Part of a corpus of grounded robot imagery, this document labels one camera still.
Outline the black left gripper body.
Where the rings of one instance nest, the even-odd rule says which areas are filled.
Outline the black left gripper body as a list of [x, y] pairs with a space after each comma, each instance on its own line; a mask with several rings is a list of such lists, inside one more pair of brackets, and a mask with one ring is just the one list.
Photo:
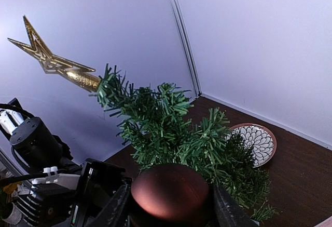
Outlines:
[[[123, 184], [123, 180], [131, 179], [125, 172], [122, 167], [86, 159], [68, 225], [89, 226]], [[129, 214], [126, 226], [131, 226]]]

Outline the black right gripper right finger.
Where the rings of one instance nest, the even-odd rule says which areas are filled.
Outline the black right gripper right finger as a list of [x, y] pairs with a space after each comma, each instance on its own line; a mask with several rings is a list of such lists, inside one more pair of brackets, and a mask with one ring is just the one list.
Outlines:
[[257, 226], [221, 185], [211, 186], [211, 200], [213, 205], [211, 226]]

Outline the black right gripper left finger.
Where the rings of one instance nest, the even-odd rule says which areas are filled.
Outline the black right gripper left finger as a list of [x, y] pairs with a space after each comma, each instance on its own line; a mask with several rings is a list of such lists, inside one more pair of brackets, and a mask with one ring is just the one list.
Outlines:
[[130, 206], [131, 179], [124, 179], [123, 184], [111, 197], [97, 217], [89, 224], [90, 227], [121, 227], [127, 225]]

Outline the red christmas ball ornament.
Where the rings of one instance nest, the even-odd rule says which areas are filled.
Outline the red christmas ball ornament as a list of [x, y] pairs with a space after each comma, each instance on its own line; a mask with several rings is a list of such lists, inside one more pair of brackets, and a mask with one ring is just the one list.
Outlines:
[[134, 179], [131, 195], [151, 216], [170, 222], [200, 217], [210, 188], [195, 170], [180, 164], [162, 164], [144, 170]]

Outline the small green christmas tree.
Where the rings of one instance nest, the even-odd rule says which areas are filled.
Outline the small green christmas tree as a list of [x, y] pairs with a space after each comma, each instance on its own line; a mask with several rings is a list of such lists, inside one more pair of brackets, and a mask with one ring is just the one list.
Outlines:
[[95, 95], [105, 111], [121, 117], [119, 136], [134, 148], [133, 159], [141, 170], [186, 165], [209, 184], [223, 186], [254, 220], [263, 222], [276, 214], [268, 203], [268, 172], [255, 167], [253, 148], [228, 127], [221, 109], [209, 109], [208, 116], [194, 124], [186, 118], [192, 104], [176, 84], [137, 88], [109, 66]]

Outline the gold star ornament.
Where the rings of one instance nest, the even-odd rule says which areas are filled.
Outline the gold star ornament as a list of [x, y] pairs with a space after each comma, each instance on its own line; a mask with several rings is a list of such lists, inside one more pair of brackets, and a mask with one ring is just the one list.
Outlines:
[[26, 16], [23, 16], [29, 44], [8, 38], [12, 44], [36, 59], [46, 74], [57, 74], [88, 91], [96, 92], [101, 79], [92, 73], [94, 68], [55, 55], [42, 40]]

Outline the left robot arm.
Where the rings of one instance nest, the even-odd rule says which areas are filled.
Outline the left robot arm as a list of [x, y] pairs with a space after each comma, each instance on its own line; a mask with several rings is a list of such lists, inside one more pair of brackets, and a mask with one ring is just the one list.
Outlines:
[[132, 180], [124, 169], [89, 158], [73, 162], [69, 148], [51, 134], [41, 118], [16, 99], [1, 105], [1, 132], [25, 175], [1, 180], [1, 186], [28, 181], [16, 208], [28, 226], [130, 226]]

